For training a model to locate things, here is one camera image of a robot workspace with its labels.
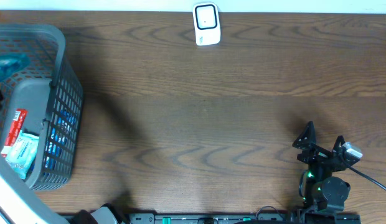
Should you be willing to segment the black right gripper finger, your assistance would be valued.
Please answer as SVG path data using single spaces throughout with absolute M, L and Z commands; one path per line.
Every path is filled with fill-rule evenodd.
M 312 149 L 316 144 L 316 132 L 313 121 L 309 121 L 305 126 L 303 132 L 293 142 L 292 146 L 301 149 L 308 150 Z
M 345 144 L 345 139 L 343 136 L 338 136 L 335 143 L 334 143 L 334 146 L 332 148 L 332 155 L 333 156 L 340 156 L 340 155 L 343 155 L 344 151 L 345 151 L 345 148 L 344 148 L 344 144 Z

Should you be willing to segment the red snack packet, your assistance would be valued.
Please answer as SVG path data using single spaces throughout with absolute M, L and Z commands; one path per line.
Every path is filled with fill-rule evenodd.
M 15 141 L 17 140 L 27 114 L 28 114 L 28 111 L 26 109 L 15 110 L 14 117 L 12 119 L 12 122 L 9 128 L 9 132 L 7 134 L 3 149 L 1 151 L 1 155 L 3 158 L 7 157 L 7 155 L 9 154 L 9 151 L 11 150 Z

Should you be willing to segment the blue mouthwash bottle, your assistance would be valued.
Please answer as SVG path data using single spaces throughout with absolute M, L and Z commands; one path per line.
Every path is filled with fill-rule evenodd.
M 0 82 L 29 65 L 27 54 L 0 55 Z

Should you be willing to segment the teal wet wipes pack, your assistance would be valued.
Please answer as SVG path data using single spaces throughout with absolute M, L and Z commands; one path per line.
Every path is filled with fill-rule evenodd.
M 38 143 L 38 136 L 21 131 L 8 151 L 5 160 L 22 180 L 27 177 L 30 166 L 37 155 Z

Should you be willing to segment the blue Oreo cookie pack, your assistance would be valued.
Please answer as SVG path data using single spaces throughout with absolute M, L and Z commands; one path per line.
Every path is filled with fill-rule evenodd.
M 45 152 L 45 167 L 70 172 L 75 154 L 78 124 L 73 113 L 60 106 L 52 115 Z

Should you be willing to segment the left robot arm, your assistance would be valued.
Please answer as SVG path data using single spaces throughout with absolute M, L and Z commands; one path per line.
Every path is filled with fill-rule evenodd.
M 52 87 L 49 80 L 26 80 L 32 81 L 37 91 L 43 93 L 46 98 L 50 98 Z M 3 127 L 0 129 L 0 144 L 7 135 L 10 122 L 7 122 L 9 116 L 5 117 Z M 0 153 L 0 207 L 4 210 L 2 214 L 8 215 L 5 218 L 11 223 L 70 223 L 69 219 L 53 212 L 44 204 L 36 194 L 23 182 L 16 173 L 8 166 Z

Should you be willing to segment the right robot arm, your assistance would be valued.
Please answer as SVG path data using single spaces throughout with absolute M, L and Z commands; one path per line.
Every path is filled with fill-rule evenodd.
M 350 185 L 332 174 L 344 171 L 346 147 L 342 136 L 336 139 L 331 151 L 318 146 L 314 123 L 309 121 L 292 146 L 300 149 L 297 160 L 308 165 L 301 175 L 298 192 L 304 198 L 304 208 L 321 213 L 337 213 L 344 210 Z

